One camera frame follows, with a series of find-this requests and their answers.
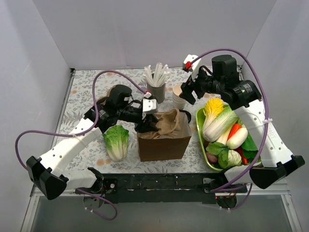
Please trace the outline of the brown paper bag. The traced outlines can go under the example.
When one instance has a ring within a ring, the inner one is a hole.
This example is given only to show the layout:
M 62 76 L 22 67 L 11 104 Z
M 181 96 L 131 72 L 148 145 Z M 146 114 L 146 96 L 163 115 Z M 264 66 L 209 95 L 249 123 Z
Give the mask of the brown paper bag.
M 173 137 L 143 139 L 137 135 L 140 160 L 146 162 L 182 159 L 192 135 L 187 116 L 182 112 L 180 112 L 180 126 L 181 130 Z

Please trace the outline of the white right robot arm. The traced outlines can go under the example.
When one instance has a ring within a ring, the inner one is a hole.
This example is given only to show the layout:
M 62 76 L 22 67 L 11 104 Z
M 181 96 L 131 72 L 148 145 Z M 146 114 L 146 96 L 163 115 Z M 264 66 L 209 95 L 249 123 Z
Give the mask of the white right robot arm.
M 201 58 L 188 55 L 183 61 L 183 70 L 191 75 L 181 85 L 180 98 L 195 104 L 205 93 L 219 94 L 242 120 L 254 143 L 259 146 L 252 163 L 225 171 L 215 191 L 229 192 L 236 183 L 253 183 L 266 189 L 303 166 L 303 157 L 293 155 L 275 130 L 268 116 L 268 103 L 260 83 L 240 80 L 236 59 L 231 55 L 212 58 L 211 76 L 199 71 Z

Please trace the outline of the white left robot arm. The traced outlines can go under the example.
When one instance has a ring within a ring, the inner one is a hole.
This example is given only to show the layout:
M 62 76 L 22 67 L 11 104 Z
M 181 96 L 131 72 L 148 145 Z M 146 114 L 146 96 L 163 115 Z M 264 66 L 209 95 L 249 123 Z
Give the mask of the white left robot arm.
M 107 96 L 97 100 L 71 131 L 62 140 L 39 158 L 30 157 L 27 171 L 34 185 L 53 200 L 67 189 L 86 190 L 98 193 L 103 187 L 103 175 L 95 168 L 79 171 L 66 171 L 68 164 L 89 143 L 100 137 L 117 121 L 135 124 L 139 133 L 157 131 L 157 99 L 147 91 L 141 101 L 131 100 L 132 90 L 124 85 L 113 86 Z

